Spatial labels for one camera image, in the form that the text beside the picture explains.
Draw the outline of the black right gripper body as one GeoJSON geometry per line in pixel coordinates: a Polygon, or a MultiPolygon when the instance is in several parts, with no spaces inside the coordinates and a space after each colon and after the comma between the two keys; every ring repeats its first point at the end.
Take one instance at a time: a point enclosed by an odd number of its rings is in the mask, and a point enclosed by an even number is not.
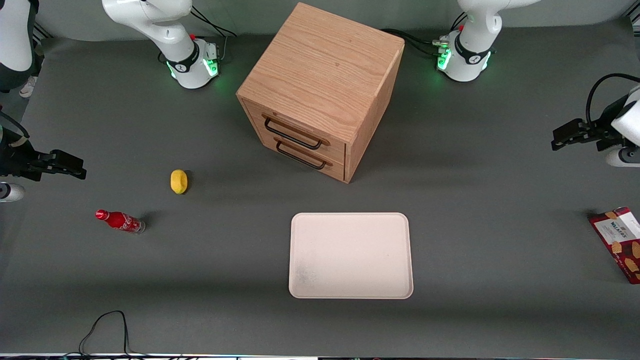
{"type": "Polygon", "coordinates": [[[0,149],[0,176],[21,177],[39,182],[50,170],[40,159],[41,152],[26,137],[3,137],[0,149]]]}

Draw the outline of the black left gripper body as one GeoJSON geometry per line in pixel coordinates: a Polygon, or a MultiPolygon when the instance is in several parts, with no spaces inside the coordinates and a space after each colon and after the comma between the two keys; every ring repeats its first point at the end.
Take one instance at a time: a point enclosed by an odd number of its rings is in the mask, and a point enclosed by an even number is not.
{"type": "Polygon", "coordinates": [[[600,117],[597,120],[582,122],[582,144],[594,142],[598,151],[605,151],[625,144],[624,137],[611,125],[613,119],[600,117]]]}

